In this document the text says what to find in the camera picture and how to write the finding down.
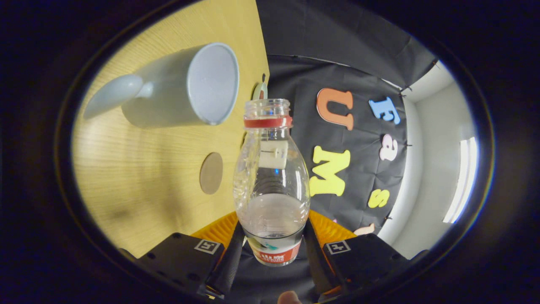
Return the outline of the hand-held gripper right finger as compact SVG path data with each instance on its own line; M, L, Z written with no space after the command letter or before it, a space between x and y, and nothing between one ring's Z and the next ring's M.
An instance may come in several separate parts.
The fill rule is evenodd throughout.
M311 210L305 224L309 269L321 297L336 297L387 281L428 254L406 258L374 233L357 236Z

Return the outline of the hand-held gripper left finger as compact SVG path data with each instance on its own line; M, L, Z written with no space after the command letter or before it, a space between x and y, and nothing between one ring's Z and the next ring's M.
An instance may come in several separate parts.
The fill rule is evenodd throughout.
M173 285L223 299L231 292L244 240L237 214L231 212L192 235L172 233L139 258L123 248L120 251Z

